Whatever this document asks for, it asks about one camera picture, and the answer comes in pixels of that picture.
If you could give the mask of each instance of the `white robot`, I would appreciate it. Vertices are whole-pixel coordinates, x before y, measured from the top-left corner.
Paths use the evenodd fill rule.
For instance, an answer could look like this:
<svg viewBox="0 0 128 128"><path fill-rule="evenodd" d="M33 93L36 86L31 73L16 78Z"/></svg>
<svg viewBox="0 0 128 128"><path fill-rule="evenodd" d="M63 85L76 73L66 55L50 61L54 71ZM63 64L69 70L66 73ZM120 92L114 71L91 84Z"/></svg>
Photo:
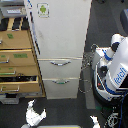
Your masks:
<svg viewBox="0 0 128 128"><path fill-rule="evenodd" d="M128 34L128 11L121 13L121 22ZM106 103L123 97L128 90L128 37L114 34L111 47L96 48L92 69L94 70L94 93Z"/></svg>

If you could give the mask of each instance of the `cabinet drawer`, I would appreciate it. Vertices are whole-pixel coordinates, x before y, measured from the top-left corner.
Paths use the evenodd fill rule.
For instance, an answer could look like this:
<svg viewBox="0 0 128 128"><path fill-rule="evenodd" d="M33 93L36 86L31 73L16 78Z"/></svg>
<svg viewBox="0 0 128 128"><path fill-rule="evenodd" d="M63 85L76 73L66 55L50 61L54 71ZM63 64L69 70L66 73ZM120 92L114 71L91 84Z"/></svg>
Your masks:
<svg viewBox="0 0 128 128"><path fill-rule="evenodd" d="M79 77L82 59L38 61L42 78Z"/></svg>
<svg viewBox="0 0 128 128"><path fill-rule="evenodd" d="M38 79L27 82L0 82L0 93L39 92Z"/></svg>
<svg viewBox="0 0 128 128"><path fill-rule="evenodd" d="M77 98L79 79L43 80L47 99Z"/></svg>
<svg viewBox="0 0 128 128"><path fill-rule="evenodd" d="M0 51L0 66L22 65L35 65L31 49Z"/></svg>
<svg viewBox="0 0 128 128"><path fill-rule="evenodd" d="M27 31L0 32L0 49L31 48Z"/></svg>
<svg viewBox="0 0 128 128"><path fill-rule="evenodd" d="M0 77L35 76L38 75L36 65L20 67L0 67Z"/></svg>

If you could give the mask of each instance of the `white refrigerator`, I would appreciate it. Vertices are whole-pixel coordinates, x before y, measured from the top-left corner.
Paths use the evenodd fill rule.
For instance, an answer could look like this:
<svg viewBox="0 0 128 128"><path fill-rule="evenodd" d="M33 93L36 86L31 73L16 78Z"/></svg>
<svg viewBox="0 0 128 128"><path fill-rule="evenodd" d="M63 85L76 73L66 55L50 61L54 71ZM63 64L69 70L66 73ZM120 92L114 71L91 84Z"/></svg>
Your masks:
<svg viewBox="0 0 128 128"><path fill-rule="evenodd" d="M77 98L92 0L24 0L47 99Z"/></svg>

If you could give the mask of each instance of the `wooden cabinet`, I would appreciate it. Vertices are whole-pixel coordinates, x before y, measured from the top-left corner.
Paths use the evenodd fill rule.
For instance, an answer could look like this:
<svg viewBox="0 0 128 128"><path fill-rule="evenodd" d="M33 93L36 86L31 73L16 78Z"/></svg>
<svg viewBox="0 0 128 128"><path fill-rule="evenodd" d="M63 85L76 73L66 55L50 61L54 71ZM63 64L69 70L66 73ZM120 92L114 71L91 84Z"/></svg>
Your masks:
<svg viewBox="0 0 128 128"><path fill-rule="evenodd" d="M45 97L30 31L12 31L13 21L0 31L0 94Z"/></svg>

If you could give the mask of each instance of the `floor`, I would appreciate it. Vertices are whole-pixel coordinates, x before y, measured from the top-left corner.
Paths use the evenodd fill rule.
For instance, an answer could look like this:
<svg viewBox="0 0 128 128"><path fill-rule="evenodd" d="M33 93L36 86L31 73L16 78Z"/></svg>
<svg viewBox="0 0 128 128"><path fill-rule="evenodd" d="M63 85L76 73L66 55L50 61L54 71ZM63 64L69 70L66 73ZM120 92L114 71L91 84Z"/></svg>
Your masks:
<svg viewBox="0 0 128 128"><path fill-rule="evenodd" d="M91 15L85 45L85 56L92 56L91 46L97 44L99 47L108 47L111 44L111 36L120 33L126 36L120 23L120 12L128 8L128 1L121 3L120 0L92 0ZM84 61L81 71L80 90L77 99L47 100L37 98L34 110L41 113L46 108L47 117L42 120L40 126L44 125L79 125L82 128L93 128L91 115L97 116L101 128L106 119L101 115L101 105L93 96L91 88L90 66L87 59ZM20 99L18 105L0 104L0 127L20 128L26 123L26 109L28 102L32 99Z"/></svg>

